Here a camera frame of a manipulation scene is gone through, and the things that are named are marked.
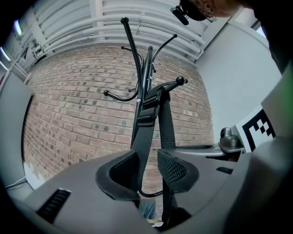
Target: white wall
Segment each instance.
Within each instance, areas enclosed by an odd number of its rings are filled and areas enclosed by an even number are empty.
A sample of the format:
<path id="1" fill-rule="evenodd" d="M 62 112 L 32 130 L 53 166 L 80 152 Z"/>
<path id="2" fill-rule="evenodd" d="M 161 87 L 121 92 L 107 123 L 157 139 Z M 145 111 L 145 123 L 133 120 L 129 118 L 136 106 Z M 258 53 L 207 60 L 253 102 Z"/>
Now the white wall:
<path id="1" fill-rule="evenodd" d="M 24 163 L 23 164 L 24 173 L 26 175 L 26 180 L 29 183 L 29 185 L 32 187 L 33 190 L 36 190 L 41 185 L 45 183 L 45 179 L 42 177 L 41 174 L 38 174 L 38 178 L 35 175 L 35 171 L 33 171 L 33 165 L 30 164 L 30 167 Z"/>
<path id="2" fill-rule="evenodd" d="M 251 27 L 257 21 L 254 11 L 248 8 L 239 9 L 239 11 L 233 16 L 233 19 L 248 27 Z"/>
<path id="3" fill-rule="evenodd" d="M 231 20 L 196 64 L 211 104 L 215 143 L 223 127 L 254 110 L 281 78 L 266 38 Z"/>

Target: vent grille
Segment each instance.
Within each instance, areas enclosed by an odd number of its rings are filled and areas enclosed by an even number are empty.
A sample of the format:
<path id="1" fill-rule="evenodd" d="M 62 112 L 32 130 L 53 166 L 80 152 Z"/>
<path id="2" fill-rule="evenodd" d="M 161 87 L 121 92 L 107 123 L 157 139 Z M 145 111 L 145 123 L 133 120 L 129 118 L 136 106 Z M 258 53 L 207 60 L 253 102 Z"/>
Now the vent grille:
<path id="1" fill-rule="evenodd" d="M 216 170 L 220 171 L 220 172 L 224 172 L 226 174 L 232 174 L 233 169 L 227 168 L 227 167 L 218 167 Z"/>
<path id="2" fill-rule="evenodd" d="M 70 194 L 70 191 L 58 189 L 39 209 L 37 214 L 52 223 Z"/>

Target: brick wall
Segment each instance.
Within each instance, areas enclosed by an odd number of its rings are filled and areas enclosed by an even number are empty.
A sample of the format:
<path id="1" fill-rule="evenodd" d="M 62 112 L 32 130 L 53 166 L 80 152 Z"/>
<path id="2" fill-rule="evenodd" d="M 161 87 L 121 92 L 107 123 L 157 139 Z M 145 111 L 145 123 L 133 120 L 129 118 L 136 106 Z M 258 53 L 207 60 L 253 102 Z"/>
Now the brick wall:
<path id="1" fill-rule="evenodd" d="M 139 51 L 145 56 L 147 49 Z M 153 85 L 182 75 L 185 86 L 171 92 L 176 145 L 213 142 L 212 118 L 202 79 L 195 66 L 160 54 Z M 100 45 L 55 55 L 32 69 L 29 86 L 34 97 L 24 132 L 24 158 L 44 179 L 66 167 L 130 148 L 136 99 L 119 102 L 103 95 L 105 89 L 129 96 L 136 85 L 132 53 L 120 45 Z M 160 147 L 158 123 L 146 166 L 143 190 L 162 189 L 157 169 Z M 157 198 L 157 215 L 163 210 Z"/>

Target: metal bracket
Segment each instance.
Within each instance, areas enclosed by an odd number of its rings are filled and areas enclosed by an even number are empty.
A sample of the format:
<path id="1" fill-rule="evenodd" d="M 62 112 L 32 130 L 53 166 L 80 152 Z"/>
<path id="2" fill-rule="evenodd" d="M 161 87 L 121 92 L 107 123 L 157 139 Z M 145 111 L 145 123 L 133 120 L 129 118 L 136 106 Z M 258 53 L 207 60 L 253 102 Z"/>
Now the metal bracket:
<path id="1" fill-rule="evenodd" d="M 145 11 L 141 11 L 141 14 L 138 16 L 138 26 L 137 26 L 136 34 L 138 34 L 139 32 L 139 28 L 141 27 L 141 24 L 142 24 L 141 18 L 144 16 L 145 13 L 146 13 Z"/>

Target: wall light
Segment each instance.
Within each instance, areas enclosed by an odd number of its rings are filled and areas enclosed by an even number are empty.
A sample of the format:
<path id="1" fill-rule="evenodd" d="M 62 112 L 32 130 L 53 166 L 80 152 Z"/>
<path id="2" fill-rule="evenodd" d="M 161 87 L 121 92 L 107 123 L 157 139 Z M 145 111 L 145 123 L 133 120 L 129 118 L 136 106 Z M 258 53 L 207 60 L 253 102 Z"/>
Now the wall light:
<path id="1" fill-rule="evenodd" d="M 1 63 L 1 61 L 0 61 L 0 64 L 2 65 L 2 67 L 4 67 L 6 69 L 6 71 L 8 71 L 7 67 L 5 67 L 4 64 Z"/>
<path id="2" fill-rule="evenodd" d="M 22 29 L 20 28 L 18 20 L 14 21 L 14 28 L 17 31 L 18 35 L 20 36 L 22 34 Z"/>
<path id="3" fill-rule="evenodd" d="M 8 61 L 10 61 L 11 59 L 10 59 L 10 58 L 7 56 L 7 54 L 4 52 L 2 46 L 0 47 L 0 50 L 1 50 L 2 54 L 4 55 L 4 57 L 5 57 Z"/>

